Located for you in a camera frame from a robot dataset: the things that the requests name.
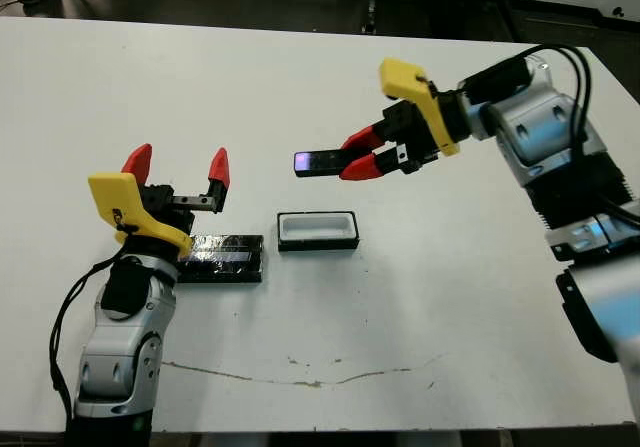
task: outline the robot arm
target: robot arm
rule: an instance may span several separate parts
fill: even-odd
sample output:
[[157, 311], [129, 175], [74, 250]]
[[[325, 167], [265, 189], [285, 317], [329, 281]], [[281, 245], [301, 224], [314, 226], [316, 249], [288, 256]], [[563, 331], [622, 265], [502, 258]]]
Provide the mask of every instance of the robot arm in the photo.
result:
[[[89, 177], [98, 213], [123, 246], [74, 285], [54, 324], [51, 377], [67, 413], [67, 445], [148, 445], [164, 334], [176, 306], [176, 262], [191, 249], [192, 211], [218, 213], [224, 206], [225, 149], [213, 159], [208, 191], [198, 196], [175, 196], [170, 185], [145, 185], [150, 161], [151, 146], [144, 144], [122, 172]], [[109, 266], [72, 399], [57, 364], [62, 318], [90, 275]]]
[[[574, 67], [575, 100], [553, 87], [548, 64], [535, 55], [545, 49]], [[420, 67], [398, 60], [386, 59], [380, 77], [383, 92], [403, 100], [339, 150], [296, 153], [296, 175], [408, 174], [440, 153], [457, 154], [458, 142], [470, 136], [495, 138], [549, 228], [554, 256], [572, 261], [556, 283], [578, 339], [592, 355], [620, 362], [640, 420], [640, 203], [587, 119], [591, 79], [584, 56], [573, 47], [541, 45], [448, 92], [439, 92]], [[381, 151], [385, 142], [396, 145]]]

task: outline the black cable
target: black cable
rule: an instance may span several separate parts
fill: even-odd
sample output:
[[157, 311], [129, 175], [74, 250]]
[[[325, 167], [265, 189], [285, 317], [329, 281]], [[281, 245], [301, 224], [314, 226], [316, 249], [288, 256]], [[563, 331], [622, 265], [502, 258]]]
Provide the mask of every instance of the black cable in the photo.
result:
[[635, 215], [633, 212], [629, 212], [627, 209], [620, 207], [612, 200], [606, 198], [604, 195], [599, 195], [598, 198], [602, 202], [602, 210], [605, 214], [608, 214], [615, 219], [624, 222], [631, 227], [635, 227], [640, 230], [640, 216]]
[[58, 365], [58, 348], [60, 347], [60, 336], [62, 334], [62, 320], [64, 319], [64, 315], [67, 312], [67, 309], [71, 305], [71, 303], [80, 295], [85, 285], [87, 285], [87, 281], [89, 277], [93, 274], [100, 272], [101, 270], [106, 269], [111, 264], [113, 264], [116, 260], [118, 260], [122, 254], [124, 253], [124, 245], [116, 254], [102, 262], [98, 262], [91, 270], [84, 274], [78, 281], [73, 284], [69, 293], [64, 298], [62, 305], [60, 306], [60, 310], [56, 317], [55, 322], [53, 323], [53, 328], [51, 329], [51, 337], [49, 338], [49, 368], [51, 373], [51, 380], [53, 381], [53, 388], [58, 391], [60, 394], [60, 398], [62, 399], [62, 404], [64, 405], [64, 410], [66, 413], [66, 430], [71, 426], [71, 420], [73, 419], [73, 406], [71, 404], [71, 395], [69, 394], [69, 389], [64, 380], [64, 375], [60, 370], [60, 366]]
[[4, 3], [4, 4], [0, 4], [0, 12], [2, 12], [4, 9], [6, 9], [7, 7], [9, 7], [10, 5], [17, 4], [18, 2], [19, 2], [19, 1], [17, 1], [17, 0], [13, 0], [13, 1], [11, 1], [11, 2], [6, 2], [6, 3]]

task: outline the table surface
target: table surface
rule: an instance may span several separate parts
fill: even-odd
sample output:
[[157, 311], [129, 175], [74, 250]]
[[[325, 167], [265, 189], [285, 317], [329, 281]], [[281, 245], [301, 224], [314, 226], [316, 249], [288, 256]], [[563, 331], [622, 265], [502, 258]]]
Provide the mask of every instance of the table surface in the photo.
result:
[[[117, 247], [86, 177], [153, 144], [149, 181], [206, 190], [229, 151], [224, 212], [194, 233], [263, 234], [255, 285], [178, 285], [154, 430], [466, 429], [632, 420], [619, 368], [585, 353], [563, 265], [494, 141], [410, 176], [297, 179], [390, 104], [385, 56], [441, 90], [521, 45], [45, 19], [0, 19], [0, 430], [63, 428], [47, 342], [61, 300]], [[546, 56], [560, 90], [570, 67]], [[640, 107], [589, 53], [590, 118], [640, 185]], [[353, 252], [279, 254], [276, 214], [354, 210]], [[67, 314], [75, 387], [94, 278]]]

